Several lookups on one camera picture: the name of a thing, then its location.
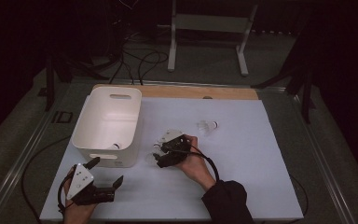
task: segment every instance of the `person's arm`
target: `person's arm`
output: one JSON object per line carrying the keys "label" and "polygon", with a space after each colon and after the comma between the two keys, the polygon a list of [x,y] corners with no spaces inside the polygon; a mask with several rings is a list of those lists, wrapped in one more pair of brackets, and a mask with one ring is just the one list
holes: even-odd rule
{"label": "person's arm", "polygon": [[[192,152],[198,153],[198,138],[187,135]],[[202,157],[190,155],[177,164],[187,177],[194,180],[206,191],[202,197],[213,223],[248,224],[254,223],[246,206],[247,194],[243,185],[235,181],[215,181]]]}
{"label": "person's arm", "polygon": [[[72,179],[68,179],[64,185],[63,190],[65,191],[65,196],[68,193],[69,187],[71,186]],[[66,200],[65,197],[65,212],[63,216],[64,224],[86,224],[89,222],[92,213],[94,212],[95,207],[98,204],[90,205],[77,205],[71,200]]]}
{"label": "person's arm", "polygon": [[246,191],[236,181],[219,180],[202,197],[214,223],[254,223],[246,206]]}

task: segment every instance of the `human hand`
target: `human hand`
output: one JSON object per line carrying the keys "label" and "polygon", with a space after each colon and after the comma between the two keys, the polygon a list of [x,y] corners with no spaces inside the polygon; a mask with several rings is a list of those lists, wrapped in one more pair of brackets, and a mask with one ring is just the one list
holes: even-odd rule
{"label": "human hand", "polygon": [[[190,141],[190,145],[192,146],[190,151],[199,153],[195,149],[195,147],[199,147],[198,138],[190,135],[185,135],[185,137]],[[188,178],[199,183],[205,191],[216,183],[206,166],[205,159],[200,156],[190,154],[184,161],[175,166],[181,169]]]}
{"label": "human hand", "polygon": [[68,179],[64,185],[63,190],[65,191],[65,213],[63,218],[64,224],[86,224],[94,212],[97,203],[89,205],[77,205],[72,200],[67,200],[66,195],[68,194],[69,187],[71,186],[72,179]]}

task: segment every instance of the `light bulb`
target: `light bulb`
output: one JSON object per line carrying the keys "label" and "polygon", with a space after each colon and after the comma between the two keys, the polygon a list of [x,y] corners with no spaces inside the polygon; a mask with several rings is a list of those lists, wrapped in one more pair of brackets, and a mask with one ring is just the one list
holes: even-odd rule
{"label": "light bulb", "polygon": [[218,127],[218,124],[216,121],[202,120],[197,123],[197,127],[199,127],[199,131],[203,136],[207,136]]}

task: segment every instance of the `black sleeve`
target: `black sleeve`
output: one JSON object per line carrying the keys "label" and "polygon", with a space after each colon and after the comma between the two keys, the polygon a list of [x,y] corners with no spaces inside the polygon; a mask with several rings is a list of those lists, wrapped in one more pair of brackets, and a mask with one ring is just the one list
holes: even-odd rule
{"label": "black sleeve", "polygon": [[246,206],[247,193],[236,181],[219,180],[202,197],[213,223],[254,223]]}

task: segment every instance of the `table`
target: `table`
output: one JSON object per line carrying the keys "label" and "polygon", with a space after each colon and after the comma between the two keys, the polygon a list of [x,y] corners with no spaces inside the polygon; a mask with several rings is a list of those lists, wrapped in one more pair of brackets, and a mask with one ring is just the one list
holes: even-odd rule
{"label": "table", "polygon": [[[131,168],[96,167],[91,170],[96,186],[111,184],[124,175],[116,200],[100,204],[92,218],[127,221],[210,219],[200,200],[201,187],[176,168],[160,169],[145,160],[154,142],[169,128],[199,135],[195,122],[200,119],[215,119],[220,123],[210,136],[199,137],[199,147],[213,159],[222,179],[235,179],[245,186],[247,204],[254,219],[302,218],[267,113],[261,101],[257,100],[255,91],[167,86],[134,88],[139,89],[144,97],[140,118],[147,118],[144,119],[138,161]],[[200,99],[204,96],[214,100]],[[69,168],[79,162],[86,161],[69,144],[41,219],[62,218],[57,211],[58,185]]]}

